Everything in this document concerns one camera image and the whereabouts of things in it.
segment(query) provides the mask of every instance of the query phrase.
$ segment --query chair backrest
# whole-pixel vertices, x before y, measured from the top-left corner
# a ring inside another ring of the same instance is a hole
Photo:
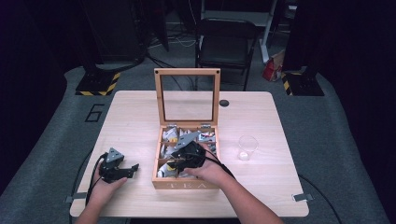
[[[206,18],[198,23],[196,34],[254,39],[258,29],[251,21]]]

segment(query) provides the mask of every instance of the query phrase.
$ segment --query human hand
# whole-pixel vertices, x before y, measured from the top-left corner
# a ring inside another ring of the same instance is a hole
[[[206,150],[205,155],[208,158],[211,158],[215,161],[217,160],[217,158],[215,158],[210,153],[210,149],[207,144],[199,143],[199,145]],[[218,164],[214,163],[211,160],[205,160],[204,165],[199,168],[185,168],[184,172],[186,172],[189,175],[198,176],[203,180],[217,186],[219,186],[221,183],[224,182],[224,178],[231,177],[222,169],[221,166],[219,166]]]
[[[111,184],[105,182],[103,179],[99,179],[99,164],[95,170],[93,183],[96,183],[93,187],[92,194],[88,205],[92,204],[102,208],[112,198],[114,192],[119,189],[127,181],[127,177],[121,178]]]

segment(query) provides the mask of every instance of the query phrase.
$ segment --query clear glass cup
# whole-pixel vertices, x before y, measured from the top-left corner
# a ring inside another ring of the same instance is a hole
[[[254,151],[259,147],[259,142],[250,135],[242,135],[238,141],[238,158],[241,161],[249,161]]]

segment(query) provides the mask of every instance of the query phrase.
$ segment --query white tabletop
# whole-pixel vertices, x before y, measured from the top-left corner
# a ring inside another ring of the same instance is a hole
[[[306,202],[272,95],[262,91],[221,91],[230,102],[219,107],[218,139],[221,161],[236,179],[280,217],[304,217]],[[78,192],[87,192],[95,161],[111,147],[124,154],[120,168],[140,164],[134,178],[119,189],[103,217],[236,217],[218,189],[155,189],[152,169],[160,130],[156,91],[118,91],[109,108]],[[238,139],[253,135],[259,149],[250,161],[237,159]],[[79,216],[85,200],[70,209]]]

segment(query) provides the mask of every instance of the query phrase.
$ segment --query person's left hand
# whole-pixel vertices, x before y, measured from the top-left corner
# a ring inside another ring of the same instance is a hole
[[[95,183],[99,178],[99,164],[95,170],[95,176],[93,178],[93,183]],[[96,185],[93,187],[92,194],[90,197],[90,201],[88,204],[92,203],[95,206],[103,207],[105,204],[110,201],[114,192],[119,189],[125,182],[127,181],[127,177],[121,178],[111,184],[108,184],[103,179],[100,179]]]

